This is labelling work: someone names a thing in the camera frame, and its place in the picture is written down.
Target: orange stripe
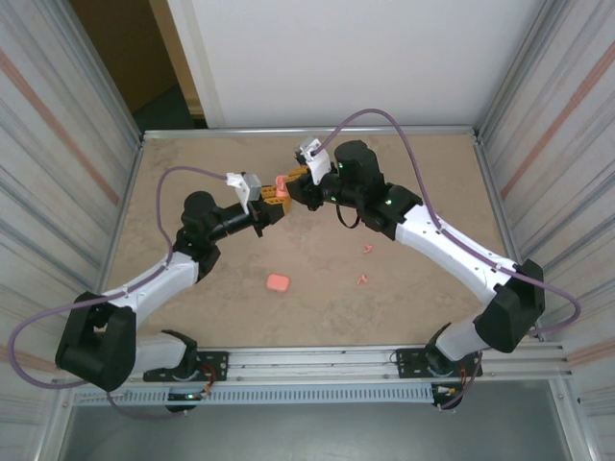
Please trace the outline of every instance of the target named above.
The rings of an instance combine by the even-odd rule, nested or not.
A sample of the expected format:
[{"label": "orange stripe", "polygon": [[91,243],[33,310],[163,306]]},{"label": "orange stripe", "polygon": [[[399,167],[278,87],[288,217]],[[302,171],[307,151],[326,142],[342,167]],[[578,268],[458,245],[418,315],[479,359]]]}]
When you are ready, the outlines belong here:
[{"label": "orange stripe", "polygon": [[68,134],[66,129],[62,126],[60,121],[47,108],[45,103],[38,97],[33,88],[26,82],[26,79],[21,75],[19,70],[14,66],[9,57],[0,49],[0,67],[3,72],[11,79],[12,84],[21,92],[21,94],[28,100],[32,107],[38,112],[40,118],[49,126],[49,128],[56,134],[56,136],[63,142],[68,150],[75,156],[75,158],[86,169],[87,173],[103,190],[105,195],[113,202],[114,205],[119,204],[119,197],[115,191],[111,188],[108,182],[105,181],[103,176],[96,170],[94,165],[87,159],[86,154],[79,148],[74,139]]},{"label": "orange stripe", "polygon": [[528,168],[534,163],[536,158],[540,155],[540,153],[547,147],[547,144],[551,142],[557,131],[564,124],[566,119],[570,116],[570,114],[575,110],[578,105],[585,99],[587,94],[592,90],[592,88],[596,85],[596,83],[600,80],[600,78],[604,75],[604,72],[608,70],[610,65],[615,61],[615,41],[611,43],[611,46],[604,52],[603,56],[596,62],[592,70],[589,71],[587,77],[581,82],[580,86],[573,94],[570,101],[566,107],[562,110],[562,112],[555,118],[551,126],[543,133],[540,137],[536,145],[529,152],[529,155],[525,160],[521,163],[517,171],[508,184],[502,189],[500,194],[502,194],[502,199],[505,200],[512,188],[515,184],[521,179],[521,177],[528,171]]},{"label": "orange stripe", "polygon": [[[44,358],[36,357],[27,352],[17,352],[16,356],[19,365],[22,367],[46,373],[55,373],[57,371],[56,365]],[[0,344],[0,361],[9,362],[9,349],[4,344]]]},{"label": "orange stripe", "polygon": [[615,356],[615,338],[606,339],[592,346],[579,349],[566,358],[571,367],[577,367],[613,356]]}]

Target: wall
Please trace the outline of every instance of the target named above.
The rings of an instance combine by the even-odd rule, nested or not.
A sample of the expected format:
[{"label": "wall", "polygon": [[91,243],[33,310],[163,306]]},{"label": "wall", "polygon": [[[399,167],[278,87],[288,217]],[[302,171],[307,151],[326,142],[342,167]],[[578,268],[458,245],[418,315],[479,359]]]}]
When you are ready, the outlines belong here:
[{"label": "wall", "polygon": [[542,3],[169,0],[212,128],[474,124]]},{"label": "wall", "polygon": [[[0,3],[0,459],[32,459],[48,392],[6,343],[24,319],[95,290],[139,141],[63,2]],[[27,328],[19,360],[55,372],[64,318]]]},{"label": "wall", "polygon": [[[566,2],[482,130],[523,258],[580,298],[569,351],[603,459],[615,459],[615,1]],[[545,324],[571,314],[548,295]]]},{"label": "wall", "polygon": [[149,2],[190,115],[192,118],[204,118],[205,114],[196,92],[196,86],[192,81],[188,62],[185,60],[184,49],[177,35],[169,3],[167,0],[149,0]]}]

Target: cable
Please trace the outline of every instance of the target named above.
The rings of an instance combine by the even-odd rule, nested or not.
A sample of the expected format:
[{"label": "cable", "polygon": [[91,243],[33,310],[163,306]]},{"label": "cable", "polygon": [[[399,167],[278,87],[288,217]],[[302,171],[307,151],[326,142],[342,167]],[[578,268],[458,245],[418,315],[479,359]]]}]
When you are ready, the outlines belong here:
[{"label": "cable", "polygon": [[380,110],[380,109],[363,109],[363,110],[353,113],[350,117],[346,118],[346,120],[344,120],[335,130],[333,130],[333,132],[313,152],[313,154],[316,155],[320,151],[325,149],[331,143],[331,141],[339,134],[339,132],[341,132],[350,122],[352,122],[356,118],[366,113],[376,113],[384,117],[386,120],[388,120],[388,122],[393,126],[393,128],[395,128],[395,131],[398,133],[398,135],[404,142],[404,146],[406,147],[407,154],[409,155],[410,161],[412,162],[412,168],[414,169],[416,181],[418,181],[419,188],[421,189],[421,194],[423,194],[423,200],[425,202],[425,207],[427,208],[430,214],[431,220],[433,221],[435,226],[444,236],[446,236],[449,240],[455,243],[459,248],[461,248],[467,254],[472,255],[479,261],[482,261],[483,263],[487,264],[489,267],[497,271],[500,271],[503,274],[506,274],[507,276],[513,277],[515,279],[524,281],[525,283],[529,283],[539,288],[542,288],[543,290],[551,291],[552,293],[555,293],[556,295],[561,296],[565,300],[569,301],[575,307],[575,312],[568,319],[562,322],[559,322],[558,324],[551,325],[549,327],[535,328],[534,330],[530,331],[529,334],[538,335],[541,333],[554,333],[556,331],[560,331],[566,328],[567,326],[574,323],[578,319],[578,317],[580,316],[580,312],[581,312],[581,306],[577,298],[570,295],[569,293],[562,290],[561,288],[550,285],[549,283],[545,283],[544,281],[537,280],[537,279],[532,279],[531,277],[524,276],[523,274],[518,274],[514,271],[510,271],[506,269],[505,267],[501,267],[499,264],[493,262],[488,257],[481,255],[480,253],[475,251],[473,248],[469,247],[468,245],[463,243],[461,240],[459,240],[458,238],[456,238],[454,235],[452,235],[450,232],[448,232],[446,229],[443,228],[442,224],[440,223],[440,220],[438,219],[437,214],[435,213],[435,209],[433,208],[433,205],[431,204],[430,196],[427,193],[427,189],[425,188],[425,183],[423,182],[423,177],[421,176],[421,171],[419,169],[418,161],[416,159],[416,156],[414,155],[414,152],[412,151],[412,148],[410,147],[410,143],[407,140],[407,137],[404,134],[404,131],[402,130],[402,127],[400,126],[400,124],[397,123],[397,121],[389,113],[385,112],[384,110]]},{"label": "cable", "polygon": [[465,370],[462,362],[459,362],[459,377],[461,378],[461,386],[465,386],[465,382],[468,378],[468,372]]},{"label": "cable", "polygon": [[213,383],[218,380],[213,365],[210,365],[209,363],[201,363],[199,367],[203,372],[203,375],[207,376],[207,372],[209,372],[209,386],[212,386]]},{"label": "cable", "polygon": [[115,403],[115,400],[113,400],[113,397],[111,396],[109,392],[107,393],[107,400],[118,413],[124,416],[127,416],[128,418],[133,418],[134,420],[146,420],[146,421],[172,420],[180,416],[185,416],[184,411],[180,413],[169,413],[167,415],[141,415],[138,413],[133,413],[131,411],[126,411],[124,408],[122,408],[117,403]]},{"label": "cable", "polygon": [[468,392],[468,389],[470,389],[470,387],[472,387],[472,383],[474,382],[474,380],[476,379],[477,375],[479,374],[479,368],[480,368],[480,363],[481,362],[482,362],[482,352],[479,352],[479,360],[476,363],[476,366],[474,367],[474,372],[472,372],[472,375],[470,376],[470,380],[468,381],[468,383],[461,388],[461,390],[455,396],[454,399],[450,399],[449,401],[447,401],[443,405],[438,405],[438,407],[440,409],[446,410],[447,408],[452,406],[454,403],[456,403],[457,401],[461,400],[461,398]]},{"label": "cable", "polygon": [[339,222],[342,223],[347,229],[354,229],[356,226],[358,226],[358,223],[361,222],[361,218],[358,216],[357,212],[357,218],[355,222],[351,226],[347,225],[346,221],[344,221],[344,217],[342,216],[342,210],[339,205],[335,206],[335,213],[337,213],[337,219],[339,220]]},{"label": "cable", "polygon": [[[167,256],[166,256],[166,260],[165,260],[164,264],[161,265],[153,274],[151,274],[150,276],[146,277],[145,279],[135,283],[134,285],[129,286],[128,289],[126,290],[127,293],[132,293],[133,291],[137,290],[141,286],[145,285],[146,283],[149,283],[150,281],[155,279],[157,276],[159,276],[165,270],[165,266],[171,261],[171,258],[173,257],[173,243],[171,242],[171,238],[169,237],[168,233],[166,233],[166,231],[162,227],[162,217],[161,217],[161,213],[160,213],[160,208],[161,208],[160,195],[161,195],[161,192],[162,192],[162,184],[164,183],[164,180],[166,179],[166,177],[170,173],[172,173],[174,171],[179,171],[179,170],[182,170],[182,171],[192,171],[192,172],[195,172],[195,173],[201,173],[203,175],[211,176],[212,178],[216,178],[216,179],[222,180],[222,181],[224,181],[226,179],[226,176],[218,175],[217,173],[212,173],[212,172],[210,172],[208,170],[204,170],[204,169],[201,169],[201,168],[195,168],[193,166],[174,166],[172,168],[169,168],[168,170],[165,170],[164,173],[162,173],[162,175],[160,176],[160,179],[158,181],[158,186],[156,188],[156,223],[157,223],[158,229],[159,229],[160,233],[162,234],[162,236],[164,237],[164,241],[166,242],[166,245],[167,245],[168,253],[167,253]],[[52,390],[70,389],[70,388],[73,388],[73,387],[77,387],[77,386],[81,386],[83,384],[86,384],[86,381],[83,381],[83,380],[79,380],[79,381],[75,381],[75,382],[69,382],[69,383],[63,383],[63,384],[53,384],[53,383],[49,383],[49,382],[40,381],[40,380],[38,380],[38,379],[28,375],[26,373],[26,371],[21,367],[21,365],[19,365],[19,362],[17,361],[16,350],[15,350],[15,341],[17,339],[17,336],[29,324],[32,324],[32,323],[34,323],[34,322],[36,322],[36,321],[38,321],[40,319],[44,319],[45,317],[50,317],[52,315],[61,314],[63,312],[67,312],[67,311],[73,310],[73,309],[82,309],[84,307],[90,307],[92,305],[96,305],[96,304],[100,304],[100,303],[107,303],[109,301],[113,301],[113,300],[116,300],[118,298],[121,298],[122,296],[125,296],[125,295],[126,295],[126,293],[124,293],[122,291],[122,292],[116,293],[114,295],[103,296],[102,298],[98,298],[96,300],[81,301],[79,303],[63,305],[63,306],[60,306],[60,307],[55,307],[53,309],[49,309],[49,310],[47,310],[45,312],[40,312],[37,315],[35,315],[33,317],[30,317],[29,319],[24,320],[21,324],[19,324],[17,327],[15,327],[15,329],[11,332],[11,336],[9,337],[9,341],[7,343],[9,362],[11,363],[12,368],[19,375],[19,377],[21,377],[24,381],[32,384],[33,386],[40,387],[40,388],[43,388],[43,389],[52,389]]]}]

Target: white wall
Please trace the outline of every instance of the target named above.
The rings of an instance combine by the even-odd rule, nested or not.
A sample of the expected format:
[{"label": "white wall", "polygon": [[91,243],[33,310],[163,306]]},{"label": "white wall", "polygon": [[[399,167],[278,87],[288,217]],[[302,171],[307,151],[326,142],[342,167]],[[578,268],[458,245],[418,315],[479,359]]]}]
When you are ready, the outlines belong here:
[{"label": "white wall", "polygon": [[474,124],[542,3],[169,0],[212,128]]}]

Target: metal frame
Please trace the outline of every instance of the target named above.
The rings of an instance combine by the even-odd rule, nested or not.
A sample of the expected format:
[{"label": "metal frame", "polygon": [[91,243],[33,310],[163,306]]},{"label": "metal frame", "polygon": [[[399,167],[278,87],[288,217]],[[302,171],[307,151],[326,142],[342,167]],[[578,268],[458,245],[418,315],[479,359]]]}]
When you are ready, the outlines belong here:
[{"label": "metal frame", "polygon": [[[229,128],[212,130],[148,130],[143,140],[150,139],[195,139],[203,137],[264,137],[264,136],[326,136],[335,127],[298,127],[298,128]],[[472,134],[470,125],[403,125],[405,134]],[[349,134],[397,134],[393,127],[369,126],[347,127],[341,135]]]},{"label": "metal frame", "polygon": [[[172,400],[172,395],[198,395],[201,386],[131,387],[111,394],[120,406],[186,405],[186,400]],[[292,384],[292,385],[214,385],[194,405],[270,405],[298,403],[433,403],[431,385],[422,382],[387,384]],[[100,390],[75,396],[75,406],[108,406],[107,396]]]},{"label": "metal frame", "polygon": [[[469,134],[473,135],[471,127],[409,127],[405,126],[406,134]],[[169,132],[146,132],[144,141],[162,138],[201,138],[201,137],[262,137],[262,136],[303,136],[303,135],[326,135],[333,131],[333,127],[326,128],[296,128],[296,129],[261,129],[261,130],[196,130],[196,131],[169,131]],[[388,127],[351,127],[342,131],[342,134],[394,134],[394,130]],[[496,221],[503,237],[503,242],[509,255],[517,257],[517,250],[510,236],[505,220],[505,213],[498,198],[491,172],[489,171],[484,156],[483,146],[474,136],[475,152],[480,165],[480,170],[487,188],[487,193],[493,208]],[[128,210],[128,204],[135,185],[136,174],[143,155],[143,148],[138,153],[132,177],[128,184],[126,196],[122,202],[122,210],[119,215],[118,225],[111,242],[111,250],[108,261],[105,264],[103,274],[99,280],[102,289],[107,283],[111,268],[113,254],[117,247],[119,235]],[[337,347],[337,348],[263,348],[263,349],[225,349],[230,352],[229,379],[219,382],[216,386],[224,392],[255,389],[272,392],[280,389],[293,389],[312,386],[314,389],[322,386],[330,386],[327,389],[346,391],[355,390],[387,390],[390,386],[403,384],[407,388],[413,388],[429,384],[431,382],[454,382],[455,379],[399,379],[397,367],[389,360],[390,354],[400,347],[408,346],[367,346],[367,347]],[[574,422],[568,422],[571,409],[574,404],[568,400],[569,393],[562,393],[561,386],[568,389],[568,379],[572,374],[565,358],[564,350],[559,343],[538,342],[537,340],[524,341],[513,354],[502,354],[487,351],[483,357],[484,375],[477,378],[478,381],[489,380],[548,380],[552,389],[557,390],[555,407],[557,408],[562,426],[566,433],[569,448],[574,460],[593,459],[586,456],[589,449],[584,450],[581,441],[587,440],[586,432],[582,430],[582,419],[575,414]],[[120,388],[118,404],[131,405],[137,399],[128,396],[152,395],[159,396],[156,400],[146,400],[145,404],[160,405],[169,403],[166,401],[171,389],[190,389],[184,382],[177,383],[146,383],[140,376],[132,376],[125,386]],[[383,398],[383,400],[369,401],[399,401],[399,395]],[[235,401],[233,398],[223,400],[226,404],[246,403],[246,400]],[[250,403],[285,403],[285,401],[250,401]],[[91,385],[58,393],[54,401],[49,418],[49,425],[43,438],[36,460],[57,459],[64,434],[68,428],[68,421],[72,408],[84,405],[108,405],[102,400],[100,390]]]}]

